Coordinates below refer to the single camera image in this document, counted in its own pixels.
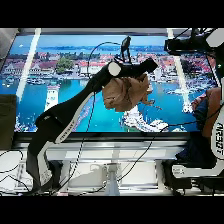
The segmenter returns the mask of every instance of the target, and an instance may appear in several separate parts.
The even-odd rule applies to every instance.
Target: screen
[[[94,47],[103,42],[121,44],[126,38],[125,35],[40,35],[35,45],[34,37],[15,38],[0,73],[0,94],[19,97],[16,132],[35,132],[35,120],[41,113],[85,88],[87,60]],[[131,111],[115,112],[105,108],[100,92],[96,94],[89,132],[158,132],[166,124],[195,121],[190,102],[217,83],[205,56],[183,55],[178,64],[164,52],[166,39],[165,36],[131,36],[132,62],[152,57],[158,63],[158,68],[147,74],[152,89],[148,100],[154,100],[154,105],[140,102]],[[92,54],[89,73],[96,74],[119,54],[120,46],[101,45]],[[25,71],[28,77],[23,85]],[[93,97],[83,107],[73,132],[86,132],[92,106]],[[190,124],[165,131],[198,130],[196,124]]]

